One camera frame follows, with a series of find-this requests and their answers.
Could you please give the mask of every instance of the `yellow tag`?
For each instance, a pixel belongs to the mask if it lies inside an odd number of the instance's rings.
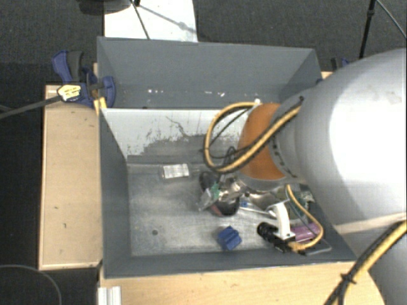
[[[79,85],[64,85],[57,90],[64,102],[75,102],[81,97],[81,87]]]

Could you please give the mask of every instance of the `blue clamp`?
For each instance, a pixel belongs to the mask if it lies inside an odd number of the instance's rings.
[[[99,96],[105,97],[107,107],[112,107],[116,98],[113,77],[103,77],[103,85],[99,85],[93,71],[88,67],[81,66],[82,56],[81,51],[59,51],[52,57],[53,70],[60,76],[64,85],[74,83],[81,87],[81,96],[74,101],[75,103],[92,108],[95,98],[92,97],[91,91],[98,89]]]
[[[242,239],[236,229],[228,226],[217,235],[217,242],[222,246],[223,250],[232,251],[242,242]]]

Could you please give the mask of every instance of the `yellow cable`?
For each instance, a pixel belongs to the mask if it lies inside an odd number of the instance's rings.
[[[385,240],[379,244],[375,251],[364,261],[363,265],[359,268],[356,274],[353,277],[353,281],[357,282],[357,280],[366,272],[369,271],[371,267],[377,262],[379,258],[381,258],[389,249],[393,246],[393,244],[400,239],[404,234],[407,232],[407,220],[404,220],[400,223],[400,225],[391,232]],[[345,291],[345,298],[346,294],[350,290],[350,285],[348,285]]]
[[[235,108],[241,108],[241,107],[252,107],[254,105],[257,105],[257,103],[254,102],[242,102],[242,103],[236,103],[229,105],[228,107],[225,107],[220,113],[218,113],[215,118],[212,120],[211,124],[209,125],[208,132],[206,133],[205,136],[205,144],[203,147],[203,154],[205,156],[205,159],[209,166],[215,167],[215,164],[213,163],[212,159],[210,158],[209,154],[209,144],[210,144],[210,137],[212,136],[212,131],[215,127],[215,124],[217,120],[224,115],[227,112],[230,112],[232,109]],[[295,107],[291,111],[289,111],[287,114],[285,114],[283,117],[281,117],[260,139],[257,141],[245,154],[243,154],[241,157],[236,159],[233,163],[228,164],[224,167],[217,168],[216,171],[223,173],[223,172],[229,172],[231,170],[235,170],[238,168],[241,164],[243,164],[247,159],[253,156],[260,147],[266,143],[268,139],[284,124],[286,124],[290,119],[295,117],[295,115],[298,114],[300,111],[301,106]]]
[[[291,249],[294,252],[298,252],[298,251],[302,251],[302,250],[306,250],[307,248],[310,248],[312,246],[314,246],[315,244],[317,244],[321,238],[324,236],[324,228],[323,226],[317,221],[317,219],[315,219],[315,217],[313,215],[311,215],[302,205],[301,203],[298,202],[297,198],[295,197],[293,190],[291,189],[291,186],[289,184],[287,184],[286,186],[287,192],[290,195],[290,198],[292,199],[292,201],[295,203],[295,205],[300,208],[300,210],[309,218],[311,219],[315,225],[318,226],[319,228],[319,233],[318,235],[310,242],[308,243],[298,243],[296,241],[292,241],[290,243],[288,243],[288,246],[291,247]]]

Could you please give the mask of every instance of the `blue block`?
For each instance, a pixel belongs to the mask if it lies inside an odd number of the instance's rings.
[[[228,226],[217,235],[217,242],[223,250],[231,251],[242,242],[242,239],[236,229]]]

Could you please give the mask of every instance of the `gray bin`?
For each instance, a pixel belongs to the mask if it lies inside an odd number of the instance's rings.
[[[160,50],[164,60],[159,56]],[[187,62],[183,55],[192,61]],[[263,241],[256,233],[257,225],[266,221],[262,215],[239,210],[233,217],[218,218],[197,209],[198,174],[205,170],[200,150],[217,110],[231,102],[253,100],[253,91],[247,89],[249,82],[251,87],[257,85],[254,91],[261,92],[256,97],[267,102],[281,102],[292,93],[313,86],[320,78],[314,51],[100,38],[98,57],[99,75],[114,76],[118,88],[115,106],[121,107],[104,109],[100,114],[106,278],[354,259],[317,206],[312,210],[325,225],[326,239],[333,251],[312,257],[281,254]],[[177,62],[168,64],[170,59]],[[219,70],[220,63],[224,71]],[[231,75],[237,66],[244,71]],[[277,68],[285,74],[284,80],[277,75]],[[253,78],[245,78],[250,73]],[[207,85],[215,82],[222,83],[222,87],[205,93]],[[154,92],[150,97],[148,89],[152,88],[148,87],[153,85],[168,93]],[[240,118],[223,133],[214,145],[214,153],[221,154],[228,146],[236,145],[244,121],[244,117]],[[187,177],[162,177],[163,166],[184,163],[189,169]],[[243,240],[232,252],[222,251],[216,241],[216,233],[228,225],[237,229]]]

